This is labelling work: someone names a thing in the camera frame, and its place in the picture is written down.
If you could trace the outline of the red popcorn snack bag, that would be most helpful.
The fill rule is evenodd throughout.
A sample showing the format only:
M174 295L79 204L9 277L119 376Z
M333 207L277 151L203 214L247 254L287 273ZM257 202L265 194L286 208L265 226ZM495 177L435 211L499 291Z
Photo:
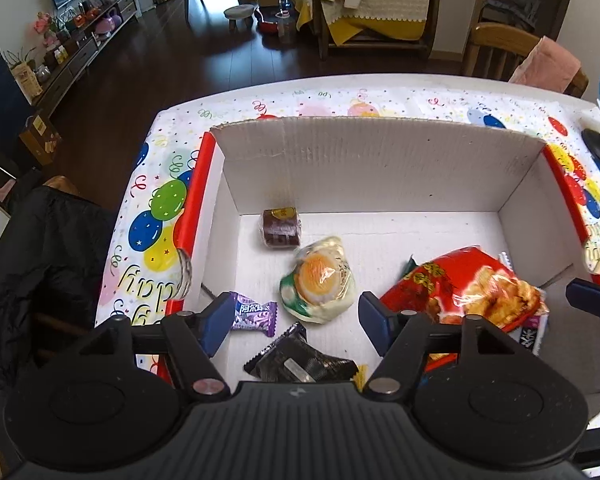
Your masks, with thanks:
M475 314L496 325L500 298L496 279L502 267L476 246L422 264L411 260L404 277L380 301L393 312L424 311L439 324L458 325L466 315Z

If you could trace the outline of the brown round cake snack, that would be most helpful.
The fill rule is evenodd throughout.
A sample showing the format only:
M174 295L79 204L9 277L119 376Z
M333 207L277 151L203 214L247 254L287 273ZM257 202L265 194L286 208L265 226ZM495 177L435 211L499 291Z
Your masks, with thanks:
M300 246L301 222L296 208L265 209L261 222L266 247L288 249Z

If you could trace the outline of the egg yolk pastry packet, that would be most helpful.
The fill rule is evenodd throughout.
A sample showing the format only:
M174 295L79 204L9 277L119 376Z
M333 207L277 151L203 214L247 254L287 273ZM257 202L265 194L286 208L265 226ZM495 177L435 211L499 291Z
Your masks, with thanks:
M341 238L329 236L302 247L294 268L279 281L279 297L302 322L326 324L347 311L356 288Z

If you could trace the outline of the wooden chair with pink cloth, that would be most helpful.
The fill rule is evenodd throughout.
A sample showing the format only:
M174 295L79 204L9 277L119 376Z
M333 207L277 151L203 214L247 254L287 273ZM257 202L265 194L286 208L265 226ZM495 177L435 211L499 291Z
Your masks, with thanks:
M460 74L575 98L582 98L588 88L580 60L553 39L487 22L471 29Z

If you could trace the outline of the blue chocolate snack packet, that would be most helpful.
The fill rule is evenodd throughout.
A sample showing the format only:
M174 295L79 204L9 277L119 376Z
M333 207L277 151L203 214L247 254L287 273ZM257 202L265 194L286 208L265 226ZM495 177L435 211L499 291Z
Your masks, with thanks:
M498 300L496 325L512 336L535 356L540 354L550 310L545 302L545 292L539 287L517 278L508 253L498 253Z

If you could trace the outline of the yellow snack packet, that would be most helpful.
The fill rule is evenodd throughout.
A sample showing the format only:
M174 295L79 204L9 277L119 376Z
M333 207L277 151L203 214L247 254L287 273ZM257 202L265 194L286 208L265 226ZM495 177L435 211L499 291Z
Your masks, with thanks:
M355 388L358 389L358 392L362 392L366 382L367 382L367 374L368 374L368 366L366 364L360 364L358 366L358 371L352 377L352 382L355 385Z

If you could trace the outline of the long dark tv cabinet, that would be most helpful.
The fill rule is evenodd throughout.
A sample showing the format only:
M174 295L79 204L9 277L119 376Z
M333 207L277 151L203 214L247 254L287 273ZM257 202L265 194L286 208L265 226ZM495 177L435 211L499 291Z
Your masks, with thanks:
M31 24L41 40L28 50L1 50L7 81L14 86L5 103L29 116L36 110L50 116L100 51L137 14L135 0L112 0L91 10L69 12L62 20L40 12Z

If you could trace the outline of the red and white cardboard box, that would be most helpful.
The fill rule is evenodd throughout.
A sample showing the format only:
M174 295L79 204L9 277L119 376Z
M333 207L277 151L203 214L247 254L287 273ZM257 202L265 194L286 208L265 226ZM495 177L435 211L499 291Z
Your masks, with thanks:
M178 235L172 309L198 311L205 290L273 299L292 252L263 244L265 209L294 206L301 240L342 240L359 292L382 294L408 259L465 246L506 254L543 289L540 355L600 394L600 319L568 304L586 278L585 203L542 140L513 130L425 119L298 117L212 127Z

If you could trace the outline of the black jacket on chair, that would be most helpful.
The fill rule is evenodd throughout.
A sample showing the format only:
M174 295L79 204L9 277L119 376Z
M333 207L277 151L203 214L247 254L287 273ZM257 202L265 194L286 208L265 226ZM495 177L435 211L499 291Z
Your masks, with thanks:
M21 460L4 408L19 378L91 330L116 215L40 185L15 204L0 238L0 459Z

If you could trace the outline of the sofa with cream cover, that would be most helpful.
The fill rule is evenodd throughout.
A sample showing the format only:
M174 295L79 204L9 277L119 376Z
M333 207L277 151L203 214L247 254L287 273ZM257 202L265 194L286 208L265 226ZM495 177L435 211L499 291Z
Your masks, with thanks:
M429 58L441 0L292 0L297 28L308 26L323 60L332 49L410 50Z

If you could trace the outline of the black snack packet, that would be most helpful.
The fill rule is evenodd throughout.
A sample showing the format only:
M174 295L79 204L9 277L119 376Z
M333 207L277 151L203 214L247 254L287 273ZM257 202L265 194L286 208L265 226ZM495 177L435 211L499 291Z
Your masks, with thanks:
M242 368L261 382L347 382L358 374L358 366L349 359L329 356L313 348L306 340L306 328L294 323Z

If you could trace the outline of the balloon birthday tablecloth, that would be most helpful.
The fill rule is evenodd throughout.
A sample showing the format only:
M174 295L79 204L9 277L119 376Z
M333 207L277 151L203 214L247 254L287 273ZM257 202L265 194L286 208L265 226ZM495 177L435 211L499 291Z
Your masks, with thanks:
M193 100L159 113L132 171L111 239L96 318L123 314L135 325L158 322L180 276L178 235L212 127L243 120L298 117L404 118L513 130L545 142L577 181L585 203L584 260L589 278L600 258L600 165L584 145L600 132L600 108L585 100L495 81L454 77L316 78L266 84ZM600 394L587 394L600 427Z

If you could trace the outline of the brown cardboard box on floor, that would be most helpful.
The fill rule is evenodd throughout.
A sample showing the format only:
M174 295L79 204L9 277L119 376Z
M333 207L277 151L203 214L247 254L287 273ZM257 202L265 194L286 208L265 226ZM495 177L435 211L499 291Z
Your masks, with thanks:
M34 114L27 119L19 137L41 166L48 166L54 161L62 142L62 137L50 120L41 114Z

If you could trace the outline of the small white stool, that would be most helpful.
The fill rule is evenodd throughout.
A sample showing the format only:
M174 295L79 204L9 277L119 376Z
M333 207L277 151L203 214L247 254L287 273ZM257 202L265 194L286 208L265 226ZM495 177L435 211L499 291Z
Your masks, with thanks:
M242 23L246 29L252 29L253 14L256 7L253 4L238 4L231 6L224 11L224 16L228 21L228 29L230 32L236 32L238 23Z

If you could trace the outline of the purple candy wrapper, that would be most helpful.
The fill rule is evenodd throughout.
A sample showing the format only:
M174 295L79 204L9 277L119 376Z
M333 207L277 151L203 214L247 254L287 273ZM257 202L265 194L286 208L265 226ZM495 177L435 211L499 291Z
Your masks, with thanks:
M255 330L267 337L274 337L277 325L278 304L268 301L259 304L238 292L231 292L235 315L232 330Z

